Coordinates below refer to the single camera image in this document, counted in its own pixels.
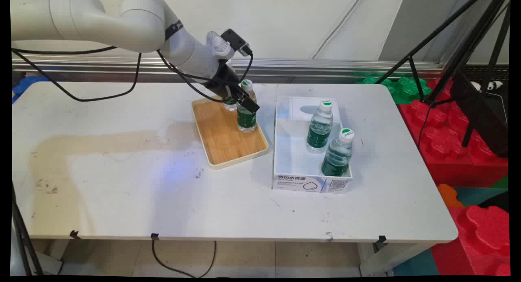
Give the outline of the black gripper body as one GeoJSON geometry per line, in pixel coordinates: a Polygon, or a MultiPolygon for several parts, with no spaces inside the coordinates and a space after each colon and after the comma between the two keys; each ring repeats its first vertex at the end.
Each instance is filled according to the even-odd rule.
{"type": "Polygon", "coordinates": [[[214,77],[206,82],[206,89],[220,97],[222,101],[244,100],[244,91],[240,88],[238,75],[226,64],[218,61],[218,69],[214,77]]]}

